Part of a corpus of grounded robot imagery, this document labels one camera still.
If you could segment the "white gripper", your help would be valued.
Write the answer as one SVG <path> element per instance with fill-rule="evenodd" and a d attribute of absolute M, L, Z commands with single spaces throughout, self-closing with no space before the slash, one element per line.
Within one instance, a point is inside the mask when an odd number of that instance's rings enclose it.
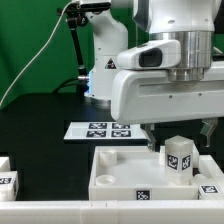
<path fill-rule="evenodd" d="M 201 81 L 192 82 L 170 82 L 165 70 L 120 71 L 112 86 L 111 116 L 119 124 L 141 124 L 151 151 L 156 139 L 149 123 L 203 119 L 201 145 L 209 147 L 215 117 L 224 116 L 224 61 L 213 62 Z"/>

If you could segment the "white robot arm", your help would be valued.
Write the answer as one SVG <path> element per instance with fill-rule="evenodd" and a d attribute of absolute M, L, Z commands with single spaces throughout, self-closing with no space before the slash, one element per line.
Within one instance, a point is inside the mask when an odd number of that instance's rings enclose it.
<path fill-rule="evenodd" d="M 224 61 L 214 61 L 214 21 L 222 0 L 133 0 L 133 20 L 149 41 L 118 55 L 111 116 L 144 126 L 200 119 L 204 144 L 224 116 Z"/>

